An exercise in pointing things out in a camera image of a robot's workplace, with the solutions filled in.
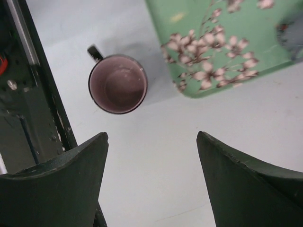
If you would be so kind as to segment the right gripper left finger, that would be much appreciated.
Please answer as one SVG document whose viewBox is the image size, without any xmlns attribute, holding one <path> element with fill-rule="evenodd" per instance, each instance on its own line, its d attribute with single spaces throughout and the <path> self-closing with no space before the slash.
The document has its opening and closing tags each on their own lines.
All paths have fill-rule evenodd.
<svg viewBox="0 0 303 227">
<path fill-rule="evenodd" d="M 102 132 L 47 162 L 1 175 L 1 226 L 106 226 L 98 198 L 107 152 Z"/>
</svg>

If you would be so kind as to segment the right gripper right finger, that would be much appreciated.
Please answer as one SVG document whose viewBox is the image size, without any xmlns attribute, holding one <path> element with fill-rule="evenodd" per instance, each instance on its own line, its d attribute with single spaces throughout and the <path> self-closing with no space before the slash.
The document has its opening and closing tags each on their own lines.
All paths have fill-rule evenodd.
<svg viewBox="0 0 303 227">
<path fill-rule="evenodd" d="M 197 148 L 218 227 L 300 227 L 303 174 L 232 148 L 206 132 Z"/>
</svg>

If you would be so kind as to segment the lilac mug black handle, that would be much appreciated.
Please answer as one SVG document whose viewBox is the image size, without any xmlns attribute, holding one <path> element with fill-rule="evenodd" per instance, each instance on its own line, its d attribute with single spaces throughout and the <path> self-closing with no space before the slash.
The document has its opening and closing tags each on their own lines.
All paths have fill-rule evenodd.
<svg viewBox="0 0 303 227">
<path fill-rule="evenodd" d="M 88 77 L 88 89 L 96 106 L 118 115 L 138 108 L 148 90 L 142 65 L 125 54 L 104 57 L 95 45 L 89 46 L 87 53 L 95 61 Z"/>
</svg>

